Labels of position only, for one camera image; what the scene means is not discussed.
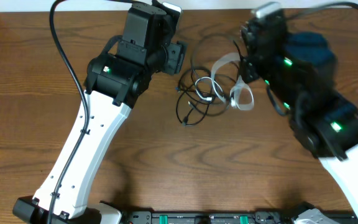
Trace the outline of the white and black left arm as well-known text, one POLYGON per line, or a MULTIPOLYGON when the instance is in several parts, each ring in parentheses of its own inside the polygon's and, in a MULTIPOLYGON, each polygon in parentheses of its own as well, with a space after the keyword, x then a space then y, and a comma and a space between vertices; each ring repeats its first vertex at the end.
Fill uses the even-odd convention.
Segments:
POLYGON ((95 175, 117 130, 155 73, 180 72, 184 42, 174 42, 182 10, 168 2, 131 1, 124 32, 111 37, 76 87, 81 105, 62 151, 43 184, 18 198, 12 212, 26 223, 118 224, 122 213, 88 203, 95 175))

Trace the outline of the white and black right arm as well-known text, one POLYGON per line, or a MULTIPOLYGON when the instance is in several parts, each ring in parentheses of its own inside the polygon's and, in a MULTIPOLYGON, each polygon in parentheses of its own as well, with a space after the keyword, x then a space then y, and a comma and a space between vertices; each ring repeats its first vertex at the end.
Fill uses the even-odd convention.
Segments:
POLYGON ((319 33, 291 33, 276 2, 252 11, 241 31, 242 78, 263 79, 301 145, 331 174, 358 218, 358 108, 334 87, 337 58, 319 33))

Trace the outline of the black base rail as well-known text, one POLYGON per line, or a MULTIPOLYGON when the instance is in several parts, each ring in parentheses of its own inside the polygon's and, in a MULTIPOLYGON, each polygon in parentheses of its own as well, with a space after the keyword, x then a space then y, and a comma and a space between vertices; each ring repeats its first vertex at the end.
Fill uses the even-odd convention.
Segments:
POLYGON ((150 211, 127 212, 119 224, 249 224, 293 223, 279 212, 245 213, 156 213, 150 211))

